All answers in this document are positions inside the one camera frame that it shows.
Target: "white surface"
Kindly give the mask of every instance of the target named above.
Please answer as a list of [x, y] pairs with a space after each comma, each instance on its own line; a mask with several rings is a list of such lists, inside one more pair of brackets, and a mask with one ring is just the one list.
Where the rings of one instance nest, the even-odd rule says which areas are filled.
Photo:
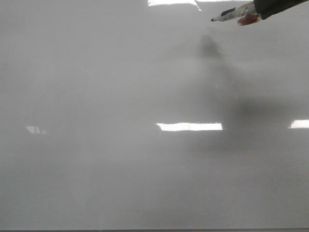
[[308, 3], [0, 3], [0, 229], [309, 226]]

